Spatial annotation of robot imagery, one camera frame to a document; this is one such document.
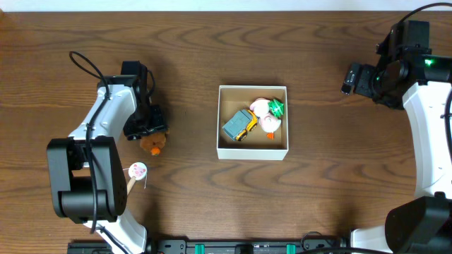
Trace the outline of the brown plush toy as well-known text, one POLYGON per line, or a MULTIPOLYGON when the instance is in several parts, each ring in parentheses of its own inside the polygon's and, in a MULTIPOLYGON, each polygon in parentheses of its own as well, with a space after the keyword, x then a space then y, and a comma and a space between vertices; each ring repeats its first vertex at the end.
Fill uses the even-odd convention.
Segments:
POLYGON ((167 142, 168 132, 158 132, 141 138, 140 147, 152 156, 158 156, 167 142))

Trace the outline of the grey yellow toy truck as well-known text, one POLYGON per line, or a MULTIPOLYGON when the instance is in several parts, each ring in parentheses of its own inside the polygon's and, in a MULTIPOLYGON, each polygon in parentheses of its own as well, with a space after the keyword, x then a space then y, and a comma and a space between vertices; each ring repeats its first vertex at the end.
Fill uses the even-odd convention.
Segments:
POLYGON ((224 124, 222 129, 233 141, 243 141, 257 124, 257 116, 250 109, 242 109, 224 124))

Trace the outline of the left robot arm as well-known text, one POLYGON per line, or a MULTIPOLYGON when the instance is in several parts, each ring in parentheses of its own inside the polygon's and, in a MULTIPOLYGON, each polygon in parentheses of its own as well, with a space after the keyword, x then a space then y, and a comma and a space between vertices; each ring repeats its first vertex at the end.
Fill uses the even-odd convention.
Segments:
POLYGON ((102 76, 97 99, 79 127, 47 145, 52 204, 59 217, 103 237, 113 253, 153 253, 147 229, 126 207, 126 178, 117 151, 120 135, 140 140, 168 127, 152 104, 153 74, 125 61, 119 75, 102 76))

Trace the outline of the pink duck toy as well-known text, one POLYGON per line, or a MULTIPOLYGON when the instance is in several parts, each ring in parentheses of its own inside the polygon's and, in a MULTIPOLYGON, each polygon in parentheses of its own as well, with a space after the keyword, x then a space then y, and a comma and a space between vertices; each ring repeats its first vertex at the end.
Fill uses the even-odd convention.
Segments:
POLYGON ((275 132, 282 124, 281 118, 278 119, 271 114, 268 102, 273 99, 258 98, 251 105, 250 110, 257 116, 262 130, 266 133, 268 139, 275 138, 275 132))

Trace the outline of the white pig rattle drum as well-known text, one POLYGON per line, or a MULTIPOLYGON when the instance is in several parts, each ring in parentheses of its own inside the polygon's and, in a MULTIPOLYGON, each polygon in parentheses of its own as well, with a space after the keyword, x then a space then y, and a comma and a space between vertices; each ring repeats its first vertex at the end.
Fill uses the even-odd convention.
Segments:
POLYGON ((129 195, 138 181, 144 181, 143 188, 147 188, 148 182, 148 167, 143 162, 134 162, 128 168, 123 169, 126 171, 129 179, 126 185, 127 195, 129 195))

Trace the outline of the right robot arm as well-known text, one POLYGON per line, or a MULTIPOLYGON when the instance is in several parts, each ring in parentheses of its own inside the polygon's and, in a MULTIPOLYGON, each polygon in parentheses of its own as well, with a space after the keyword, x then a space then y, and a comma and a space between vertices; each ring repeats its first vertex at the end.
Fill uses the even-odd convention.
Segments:
POLYGON ((354 250, 451 252, 451 58, 435 56, 429 23, 400 21, 378 44, 375 66, 352 63, 341 88, 407 113, 415 151, 412 201, 392 209, 384 225, 355 229, 354 250))

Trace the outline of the green spinning top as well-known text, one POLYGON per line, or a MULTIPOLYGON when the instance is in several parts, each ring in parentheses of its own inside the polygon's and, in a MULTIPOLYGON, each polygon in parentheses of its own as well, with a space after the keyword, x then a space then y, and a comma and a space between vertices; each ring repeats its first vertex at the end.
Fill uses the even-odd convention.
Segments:
POLYGON ((285 105, 277 99, 268 102, 270 112, 274 117, 280 119, 285 113, 285 105))

